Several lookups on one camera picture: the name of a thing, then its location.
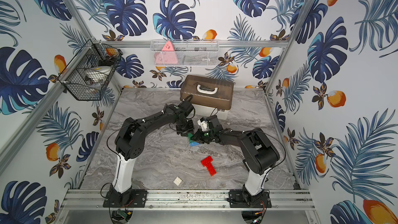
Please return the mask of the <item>green lego brick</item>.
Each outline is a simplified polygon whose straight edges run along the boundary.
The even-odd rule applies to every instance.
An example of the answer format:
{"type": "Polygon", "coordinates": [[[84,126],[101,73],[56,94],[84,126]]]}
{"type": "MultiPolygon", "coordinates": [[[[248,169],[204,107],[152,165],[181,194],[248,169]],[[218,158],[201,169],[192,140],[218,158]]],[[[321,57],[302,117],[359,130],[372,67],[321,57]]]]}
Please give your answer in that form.
{"type": "Polygon", "coordinates": [[[192,141],[193,141],[192,137],[193,137],[193,134],[192,134],[192,133],[189,133],[189,134],[188,134],[188,140],[189,140],[189,142],[192,142],[192,141]]]}

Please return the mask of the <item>blue lego brick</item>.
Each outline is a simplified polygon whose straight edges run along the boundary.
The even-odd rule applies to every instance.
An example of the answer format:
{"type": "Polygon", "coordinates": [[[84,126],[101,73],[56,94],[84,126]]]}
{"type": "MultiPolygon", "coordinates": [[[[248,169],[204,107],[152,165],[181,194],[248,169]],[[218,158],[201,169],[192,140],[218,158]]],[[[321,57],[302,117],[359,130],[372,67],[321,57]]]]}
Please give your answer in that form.
{"type": "Polygon", "coordinates": [[[190,141],[189,144],[190,144],[191,147],[200,145],[200,143],[195,142],[195,141],[190,141]]]}

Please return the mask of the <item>red lego brick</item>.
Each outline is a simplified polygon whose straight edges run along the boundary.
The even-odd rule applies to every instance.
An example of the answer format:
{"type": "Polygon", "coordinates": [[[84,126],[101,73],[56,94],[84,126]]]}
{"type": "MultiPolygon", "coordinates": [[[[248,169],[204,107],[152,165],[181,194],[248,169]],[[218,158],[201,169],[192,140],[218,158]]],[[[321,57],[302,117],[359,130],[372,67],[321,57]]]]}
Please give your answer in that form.
{"type": "Polygon", "coordinates": [[[201,164],[202,164],[202,166],[207,167],[212,162],[213,162],[213,158],[211,156],[208,156],[201,161],[201,164]]]}
{"type": "Polygon", "coordinates": [[[208,163],[208,164],[206,165],[206,168],[207,168],[207,170],[208,170],[210,176],[214,176],[214,175],[217,174],[217,172],[216,172],[214,166],[213,166],[211,163],[208,163]]]}

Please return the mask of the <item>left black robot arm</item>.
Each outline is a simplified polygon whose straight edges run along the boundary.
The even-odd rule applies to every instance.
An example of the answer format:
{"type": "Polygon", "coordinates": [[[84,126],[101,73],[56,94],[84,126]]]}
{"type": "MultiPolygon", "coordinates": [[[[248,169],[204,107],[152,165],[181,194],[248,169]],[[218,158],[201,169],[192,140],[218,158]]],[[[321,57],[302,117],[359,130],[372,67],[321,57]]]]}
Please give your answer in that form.
{"type": "Polygon", "coordinates": [[[189,95],[180,104],[166,104],[160,112],[149,117],[124,121],[115,140],[118,165],[113,188],[117,193],[131,189],[134,164],[144,151],[147,135],[169,124],[176,125],[175,131],[180,136],[194,133],[193,120],[189,117],[195,111],[191,99],[189,95]]]}

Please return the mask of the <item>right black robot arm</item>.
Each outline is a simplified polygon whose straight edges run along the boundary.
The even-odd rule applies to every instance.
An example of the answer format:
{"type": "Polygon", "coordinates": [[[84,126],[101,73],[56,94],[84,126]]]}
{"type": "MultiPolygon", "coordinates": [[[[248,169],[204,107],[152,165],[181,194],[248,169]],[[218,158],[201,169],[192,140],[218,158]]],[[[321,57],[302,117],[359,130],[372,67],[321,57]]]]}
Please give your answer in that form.
{"type": "Polygon", "coordinates": [[[224,128],[216,115],[198,120],[199,128],[193,140],[210,144],[239,147],[249,174],[243,190],[251,197],[264,190],[263,185],[269,172],[277,166],[280,154],[268,136],[260,128],[250,131],[234,131],[224,128]]]}

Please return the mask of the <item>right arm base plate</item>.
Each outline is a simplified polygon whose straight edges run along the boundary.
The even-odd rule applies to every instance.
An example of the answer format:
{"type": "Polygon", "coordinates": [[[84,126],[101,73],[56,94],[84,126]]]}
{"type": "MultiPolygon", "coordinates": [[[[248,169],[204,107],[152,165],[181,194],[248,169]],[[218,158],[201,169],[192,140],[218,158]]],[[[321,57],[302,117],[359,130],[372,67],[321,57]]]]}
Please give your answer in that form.
{"type": "Polygon", "coordinates": [[[268,191],[262,191],[252,196],[247,190],[230,190],[226,201],[231,208],[271,208],[271,199],[268,191]]]}

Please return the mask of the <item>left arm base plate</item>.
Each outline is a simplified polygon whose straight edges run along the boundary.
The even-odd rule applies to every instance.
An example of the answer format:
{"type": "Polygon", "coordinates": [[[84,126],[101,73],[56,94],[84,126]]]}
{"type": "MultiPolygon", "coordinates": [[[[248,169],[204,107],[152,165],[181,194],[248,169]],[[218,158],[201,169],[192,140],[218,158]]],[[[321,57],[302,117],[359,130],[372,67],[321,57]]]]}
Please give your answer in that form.
{"type": "Polygon", "coordinates": [[[129,189],[119,193],[112,189],[106,194],[103,207],[105,208],[144,208],[147,201],[147,190],[129,189]]]}

